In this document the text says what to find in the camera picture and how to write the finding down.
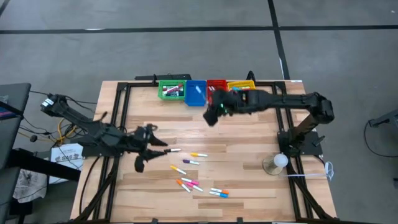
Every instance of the white ball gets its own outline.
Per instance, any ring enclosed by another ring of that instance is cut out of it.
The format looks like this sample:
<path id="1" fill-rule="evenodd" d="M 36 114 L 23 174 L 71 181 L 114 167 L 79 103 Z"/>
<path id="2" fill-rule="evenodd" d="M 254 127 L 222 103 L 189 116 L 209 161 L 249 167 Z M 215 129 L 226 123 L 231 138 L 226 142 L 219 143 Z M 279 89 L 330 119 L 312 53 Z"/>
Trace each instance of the white ball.
<path id="1" fill-rule="evenodd" d="M 279 167 L 285 167 L 288 163 L 287 157 L 283 154 L 278 154 L 274 158 L 275 165 Z"/>

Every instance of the wooden table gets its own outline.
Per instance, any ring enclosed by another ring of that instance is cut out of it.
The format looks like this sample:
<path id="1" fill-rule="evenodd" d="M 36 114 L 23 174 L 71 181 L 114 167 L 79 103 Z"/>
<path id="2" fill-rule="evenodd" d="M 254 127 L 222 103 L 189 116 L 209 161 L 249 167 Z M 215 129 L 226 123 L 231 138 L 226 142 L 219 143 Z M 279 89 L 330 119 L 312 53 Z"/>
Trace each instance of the wooden table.
<path id="1" fill-rule="evenodd" d="M 96 118 L 105 111 L 111 114 L 116 85 L 117 82 L 103 82 Z M 286 81 L 286 86 L 290 94 L 305 93 L 302 82 Z M 271 92 L 268 87 L 260 86 L 258 89 Z M 202 118 L 204 107 L 189 107 L 183 101 L 163 101 L 157 97 L 157 87 L 132 88 L 129 102 L 128 131 L 133 131 L 137 125 L 156 124 L 159 129 L 155 135 L 168 142 L 170 147 L 179 147 L 182 151 L 150 161 L 141 174 L 134 170 L 136 154 L 123 155 L 112 222 L 150 222 L 152 218 L 160 222 L 235 222 L 236 217 L 243 217 L 247 222 L 295 220 L 287 178 L 268 175 L 262 169 L 262 160 L 279 152 L 275 110 L 224 117 L 211 128 Z M 119 105 L 117 124 L 122 105 L 123 100 Z M 298 125 L 308 112 L 292 110 L 292 114 L 295 125 Z M 192 158 L 190 152 L 202 152 L 208 157 Z M 201 164 L 184 164 L 182 159 L 194 159 Z M 83 164 L 71 218 L 78 216 L 81 190 L 93 161 L 94 158 L 89 158 Z M 320 161 L 313 156 L 302 156 L 302 162 L 306 174 L 325 172 Z M 185 170 L 187 178 L 198 180 L 205 191 L 194 190 L 189 194 L 182 189 L 175 181 L 181 175 L 170 169 L 171 164 Z M 102 159 L 90 175 L 83 207 L 88 205 L 97 190 L 101 165 Z M 326 177 L 307 177 L 307 185 L 324 210 L 335 217 Z M 210 187 L 229 190 L 229 198 L 210 195 Z M 305 217 L 299 190 L 298 199 Z M 100 217 L 104 217 L 105 211 L 106 200 L 102 201 Z"/>

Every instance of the white cable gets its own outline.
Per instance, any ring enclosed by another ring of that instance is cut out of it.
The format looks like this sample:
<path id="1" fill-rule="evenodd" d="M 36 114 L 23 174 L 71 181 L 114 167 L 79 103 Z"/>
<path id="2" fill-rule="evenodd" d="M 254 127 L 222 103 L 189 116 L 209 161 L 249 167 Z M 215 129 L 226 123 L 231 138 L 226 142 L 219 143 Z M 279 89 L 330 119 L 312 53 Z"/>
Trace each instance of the white cable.
<path id="1" fill-rule="evenodd" d="M 282 175 L 282 177 L 310 177 L 310 176 L 320 176 L 320 177 L 327 177 L 331 180 L 335 174 L 333 170 L 333 164 L 331 162 L 325 163 L 325 173 L 326 174 L 290 174 L 290 175 Z"/>

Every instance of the concrete floor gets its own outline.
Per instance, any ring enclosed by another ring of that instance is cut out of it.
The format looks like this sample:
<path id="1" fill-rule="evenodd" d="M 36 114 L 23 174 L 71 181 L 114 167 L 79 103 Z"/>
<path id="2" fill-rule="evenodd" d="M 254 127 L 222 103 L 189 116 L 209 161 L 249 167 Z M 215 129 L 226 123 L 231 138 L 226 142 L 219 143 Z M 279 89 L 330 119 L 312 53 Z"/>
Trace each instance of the concrete floor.
<path id="1" fill-rule="evenodd" d="M 280 26 L 398 24 L 398 2 L 388 0 L 277 0 Z M 11 0 L 0 30 L 180 26 L 271 26 L 262 0 Z M 320 126 L 330 182 L 342 220 L 396 223 L 397 159 L 377 157 L 364 145 L 367 120 L 398 108 L 398 30 L 282 31 L 291 79 L 328 97 L 336 119 Z M 144 34 L 0 35 L 0 84 L 30 82 L 32 89 L 96 101 L 103 80 L 136 75 L 190 73 L 195 79 L 282 79 L 273 31 Z M 31 95 L 25 115 L 54 130 L 58 119 L 39 111 L 43 96 Z M 369 129 L 369 143 L 398 154 L 397 130 Z M 46 143 L 18 137 L 15 147 L 47 151 Z M 27 222 L 66 221 L 76 183 L 50 186 Z"/>

